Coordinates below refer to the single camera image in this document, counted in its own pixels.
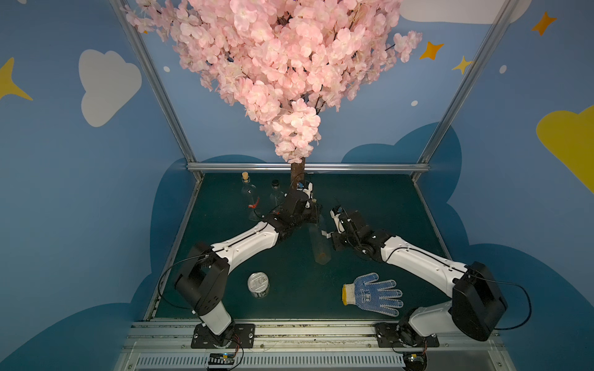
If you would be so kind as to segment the clear square glass bottle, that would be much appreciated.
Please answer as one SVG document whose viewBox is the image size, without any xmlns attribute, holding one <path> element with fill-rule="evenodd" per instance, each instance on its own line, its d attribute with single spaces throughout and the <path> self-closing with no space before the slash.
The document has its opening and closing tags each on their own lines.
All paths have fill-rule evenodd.
<svg viewBox="0 0 594 371">
<path fill-rule="evenodd" d="M 326 265 L 331 260 L 331 240 L 322 235 L 327 232 L 326 222 L 321 220 L 317 224 L 309 224 L 309 238 L 315 262 Z"/>
</svg>

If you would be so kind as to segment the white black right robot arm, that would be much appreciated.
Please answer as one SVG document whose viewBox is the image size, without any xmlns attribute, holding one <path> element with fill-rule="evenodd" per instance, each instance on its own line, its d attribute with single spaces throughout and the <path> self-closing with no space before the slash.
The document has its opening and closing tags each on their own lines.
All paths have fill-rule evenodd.
<svg viewBox="0 0 594 371">
<path fill-rule="evenodd" d="M 372 230 L 357 211 L 335 207 L 329 214 L 337 228 L 332 234 L 336 249 L 352 247 L 365 258 L 403 269 L 448 298 L 407 312 L 396 329 L 399 343 L 420 346 L 428 337 L 449 332 L 481 342 L 489 339 L 508 304 L 486 265 L 451 261 L 385 230 Z"/>
</svg>

